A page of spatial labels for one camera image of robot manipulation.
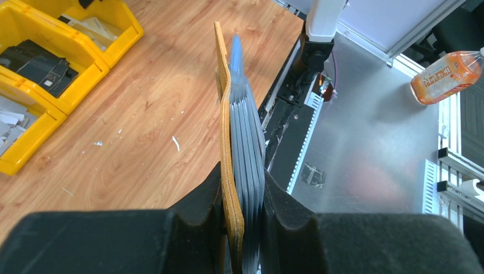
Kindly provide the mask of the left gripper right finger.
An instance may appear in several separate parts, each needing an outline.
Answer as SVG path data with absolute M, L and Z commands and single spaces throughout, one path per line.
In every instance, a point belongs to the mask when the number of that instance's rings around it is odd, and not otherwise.
M 314 213 L 265 174 L 262 273 L 482 273 L 447 219 L 407 213 Z

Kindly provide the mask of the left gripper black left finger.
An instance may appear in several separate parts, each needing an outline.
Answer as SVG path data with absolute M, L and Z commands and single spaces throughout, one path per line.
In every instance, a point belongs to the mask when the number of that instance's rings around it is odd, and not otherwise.
M 1 244 L 2 273 L 221 273 L 221 166 L 167 209 L 34 212 Z

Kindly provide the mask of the yellow leather card holder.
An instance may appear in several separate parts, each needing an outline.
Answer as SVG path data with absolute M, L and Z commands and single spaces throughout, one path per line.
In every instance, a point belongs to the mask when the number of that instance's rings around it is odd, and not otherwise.
M 257 273 L 265 192 L 265 139 L 238 35 L 227 51 L 214 23 L 220 99 L 223 210 L 233 273 Z

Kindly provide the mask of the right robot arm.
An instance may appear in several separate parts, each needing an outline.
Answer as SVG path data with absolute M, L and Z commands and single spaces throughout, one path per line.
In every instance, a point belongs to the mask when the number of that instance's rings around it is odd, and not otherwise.
M 300 34 L 301 53 L 292 65 L 295 87 L 310 84 L 324 70 L 334 47 L 340 16 L 348 1 L 314 1 Z

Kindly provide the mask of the silver cards in bin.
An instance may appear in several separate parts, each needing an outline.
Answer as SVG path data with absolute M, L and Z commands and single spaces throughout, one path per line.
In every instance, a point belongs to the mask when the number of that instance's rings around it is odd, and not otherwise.
M 38 119 L 27 108 L 1 95 L 1 155 Z

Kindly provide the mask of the black cards in bin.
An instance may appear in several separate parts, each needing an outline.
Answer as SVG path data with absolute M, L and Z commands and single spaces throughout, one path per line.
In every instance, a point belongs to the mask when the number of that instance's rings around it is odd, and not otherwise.
M 31 40 L 8 47 L 1 53 L 1 66 L 40 85 L 55 98 L 77 78 L 66 58 L 60 58 Z

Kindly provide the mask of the left yellow bin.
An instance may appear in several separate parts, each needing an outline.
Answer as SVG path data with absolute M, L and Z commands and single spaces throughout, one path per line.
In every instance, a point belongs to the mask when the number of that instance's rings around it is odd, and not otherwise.
M 66 120 L 66 115 L 27 86 L 1 75 L 1 95 L 27 108 L 38 117 L 1 155 L 1 173 L 14 175 L 38 147 Z

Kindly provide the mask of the yellow bin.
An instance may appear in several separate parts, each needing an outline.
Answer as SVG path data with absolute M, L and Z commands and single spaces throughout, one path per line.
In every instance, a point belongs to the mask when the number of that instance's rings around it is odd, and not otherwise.
M 1 74 L 66 115 L 109 70 L 80 31 L 28 5 L 1 4 Z
M 36 15 L 81 33 L 87 45 L 110 67 L 144 35 L 123 1 L 20 1 Z
M 27 108 L 38 117 L 1 155 L 1 173 L 14 175 L 38 147 L 66 120 L 66 115 L 27 86 L 1 75 L 1 95 Z

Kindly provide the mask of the right yellow bin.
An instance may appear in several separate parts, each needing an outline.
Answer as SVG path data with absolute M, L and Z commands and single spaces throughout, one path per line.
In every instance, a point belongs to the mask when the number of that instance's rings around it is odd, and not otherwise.
M 123 1 L 20 1 L 36 15 L 81 33 L 87 45 L 110 67 L 144 35 Z

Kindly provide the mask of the middle yellow bin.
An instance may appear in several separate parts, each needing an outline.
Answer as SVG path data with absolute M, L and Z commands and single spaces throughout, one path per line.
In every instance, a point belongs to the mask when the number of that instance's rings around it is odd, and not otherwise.
M 1 4 L 1 74 L 66 115 L 109 70 L 80 31 L 28 5 Z

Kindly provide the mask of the orange drink bottle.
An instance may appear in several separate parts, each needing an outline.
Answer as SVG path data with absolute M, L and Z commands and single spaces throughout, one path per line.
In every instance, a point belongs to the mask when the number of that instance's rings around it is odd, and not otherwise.
M 482 71 L 483 49 L 456 51 L 413 77 L 410 89 L 420 104 L 435 104 L 475 84 Z

